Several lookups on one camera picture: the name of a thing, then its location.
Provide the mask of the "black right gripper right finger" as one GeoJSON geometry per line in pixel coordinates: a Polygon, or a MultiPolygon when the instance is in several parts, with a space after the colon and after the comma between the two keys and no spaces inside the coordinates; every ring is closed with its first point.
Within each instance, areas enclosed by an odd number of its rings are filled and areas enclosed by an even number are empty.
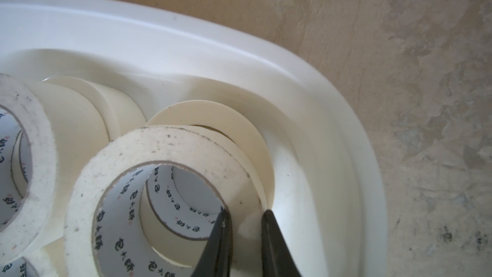
{"type": "Polygon", "coordinates": [[[261,219],[261,260],[263,276],[301,277],[271,210],[261,219]]]}

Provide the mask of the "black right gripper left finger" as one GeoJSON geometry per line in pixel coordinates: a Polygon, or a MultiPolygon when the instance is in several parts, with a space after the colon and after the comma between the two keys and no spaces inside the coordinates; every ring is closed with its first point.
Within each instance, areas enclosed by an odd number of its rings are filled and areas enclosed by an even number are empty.
{"type": "Polygon", "coordinates": [[[222,210],[192,277],[230,277],[233,259],[233,225],[229,212],[222,210]]]}

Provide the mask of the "cream tape roll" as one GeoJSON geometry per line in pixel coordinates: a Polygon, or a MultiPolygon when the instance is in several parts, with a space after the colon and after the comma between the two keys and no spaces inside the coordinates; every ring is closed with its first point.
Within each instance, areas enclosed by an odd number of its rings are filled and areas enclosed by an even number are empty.
{"type": "Polygon", "coordinates": [[[65,220],[68,274],[191,276],[226,210],[231,275],[260,276],[260,221],[274,185],[258,132],[134,130],[98,152],[74,186],[65,220]]]}
{"type": "Polygon", "coordinates": [[[1,263],[8,264],[63,235],[74,183],[109,136],[93,103],[61,85],[2,74],[1,106],[20,123],[32,156],[26,196],[1,231],[1,263]]]}

